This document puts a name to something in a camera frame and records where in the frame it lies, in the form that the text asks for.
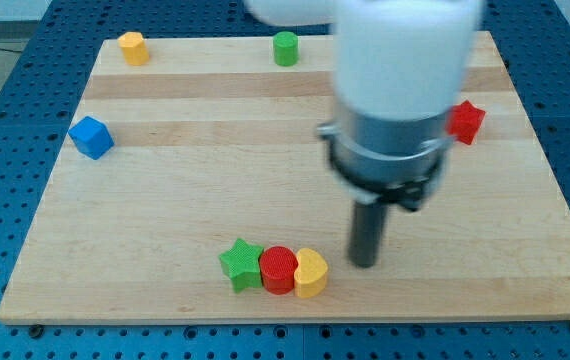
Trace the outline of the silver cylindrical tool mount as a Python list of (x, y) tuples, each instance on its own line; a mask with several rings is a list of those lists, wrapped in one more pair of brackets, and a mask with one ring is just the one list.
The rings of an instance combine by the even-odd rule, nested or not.
[(359, 205), (398, 205), (415, 212), (440, 187), (454, 138), (447, 111), (418, 119), (381, 118), (338, 102), (317, 127), (336, 180)]

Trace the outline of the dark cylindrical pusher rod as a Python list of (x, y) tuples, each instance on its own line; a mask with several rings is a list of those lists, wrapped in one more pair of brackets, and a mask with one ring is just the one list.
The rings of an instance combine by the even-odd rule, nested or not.
[(388, 207), (381, 203), (355, 202), (352, 211), (347, 257), (360, 268), (376, 264), (384, 234)]

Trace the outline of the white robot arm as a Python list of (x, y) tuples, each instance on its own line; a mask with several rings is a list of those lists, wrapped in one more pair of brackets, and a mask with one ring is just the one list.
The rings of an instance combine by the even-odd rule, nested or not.
[(347, 257), (373, 266), (387, 209), (421, 209), (439, 188), (446, 131), (485, 4), (457, 1), (245, 0), (272, 26), (328, 24), (335, 68), (333, 120), (317, 133), (354, 199)]

